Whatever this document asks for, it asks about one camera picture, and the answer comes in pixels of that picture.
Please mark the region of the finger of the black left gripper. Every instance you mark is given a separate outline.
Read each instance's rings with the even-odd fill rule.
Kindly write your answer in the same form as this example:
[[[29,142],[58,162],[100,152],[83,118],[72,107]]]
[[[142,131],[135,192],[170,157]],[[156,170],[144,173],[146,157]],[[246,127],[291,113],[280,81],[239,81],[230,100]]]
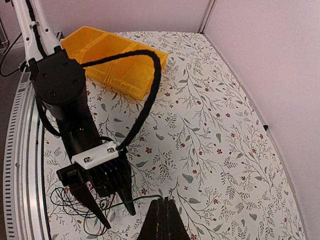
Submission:
[[[105,226],[106,229],[110,229],[110,223],[106,219],[103,212],[100,210],[98,204],[96,203],[93,195],[89,191],[85,183],[71,185],[69,187],[70,193],[88,210],[90,210]]]
[[[130,186],[122,187],[120,190],[117,191],[118,196],[120,197],[122,203],[124,204],[125,208],[129,212],[131,216],[136,215],[136,209],[133,201],[132,196],[132,189]]]

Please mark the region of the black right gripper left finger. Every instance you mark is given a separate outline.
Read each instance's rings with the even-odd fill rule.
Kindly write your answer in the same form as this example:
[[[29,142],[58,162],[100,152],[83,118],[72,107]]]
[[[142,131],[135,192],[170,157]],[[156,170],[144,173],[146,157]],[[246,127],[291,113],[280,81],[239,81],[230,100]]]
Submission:
[[[145,216],[145,220],[138,235],[138,240],[159,239],[159,203],[160,200],[151,201]]]

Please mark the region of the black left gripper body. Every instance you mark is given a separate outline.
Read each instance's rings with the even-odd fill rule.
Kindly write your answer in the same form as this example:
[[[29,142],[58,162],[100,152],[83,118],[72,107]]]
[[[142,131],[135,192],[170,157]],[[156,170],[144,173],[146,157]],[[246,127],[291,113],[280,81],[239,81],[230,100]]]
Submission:
[[[99,135],[85,98],[64,104],[58,109],[56,119],[67,155],[72,165],[57,171],[64,186],[74,193],[84,192],[83,186],[90,182],[101,197],[118,193],[121,198],[131,197],[131,167],[126,156],[127,150],[115,150],[118,155],[89,169],[85,163],[93,163],[93,151],[101,149],[107,157],[112,140]]]

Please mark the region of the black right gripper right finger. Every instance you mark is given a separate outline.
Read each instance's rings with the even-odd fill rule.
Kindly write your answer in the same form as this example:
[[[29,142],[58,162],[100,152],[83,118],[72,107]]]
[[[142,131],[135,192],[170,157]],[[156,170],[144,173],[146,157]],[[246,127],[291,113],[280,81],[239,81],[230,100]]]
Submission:
[[[184,223],[181,219],[176,203],[166,197],[163,204],[162,215],[163,240],[190,240]]]

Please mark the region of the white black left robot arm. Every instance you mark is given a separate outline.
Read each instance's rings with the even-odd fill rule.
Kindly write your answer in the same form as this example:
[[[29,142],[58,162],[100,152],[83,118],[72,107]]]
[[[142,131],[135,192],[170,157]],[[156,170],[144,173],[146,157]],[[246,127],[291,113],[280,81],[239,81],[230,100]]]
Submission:
[[[40,2],[15,0],[13,6],[39,118],[48,132],[62,139],[71,161],[56,172],[58,178],[109,229],[87,183],[102,197],[118,193],[129,213],[135,215],[127,151],[99,134],[88,106],[85,69],[62,48]]]

